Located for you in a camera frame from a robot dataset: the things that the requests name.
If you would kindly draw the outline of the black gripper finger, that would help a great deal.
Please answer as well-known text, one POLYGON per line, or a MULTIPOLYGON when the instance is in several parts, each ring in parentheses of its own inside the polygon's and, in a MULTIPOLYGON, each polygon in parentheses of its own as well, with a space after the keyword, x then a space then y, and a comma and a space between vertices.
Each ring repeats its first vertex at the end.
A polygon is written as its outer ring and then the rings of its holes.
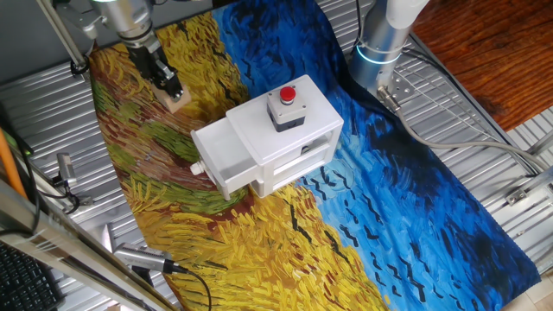
POLYGON ((163 88, 162 88, 171 98, 173 102, 178 102, 183 93, 184 90, 181 86, 181 82, 178 80, 177 77, 173 77, 172 79, 168 79, 164 82, 163 88))
POLYGON ((156 66, 158 68, 158 75, 160 76, 160 81, 162 83, 168 83, 176 78, 175 70, 168 64, 161 60, 157 60, 156 66))

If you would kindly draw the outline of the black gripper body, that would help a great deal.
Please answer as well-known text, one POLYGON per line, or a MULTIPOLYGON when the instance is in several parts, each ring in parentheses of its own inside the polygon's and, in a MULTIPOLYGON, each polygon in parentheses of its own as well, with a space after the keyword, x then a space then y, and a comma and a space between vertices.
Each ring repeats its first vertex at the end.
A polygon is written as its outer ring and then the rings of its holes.
POLYGON ((127 46, 130 60, 144 79, 165 80, 167 78, 166 60, 159 41, 146 42, 144 45, 127 46))

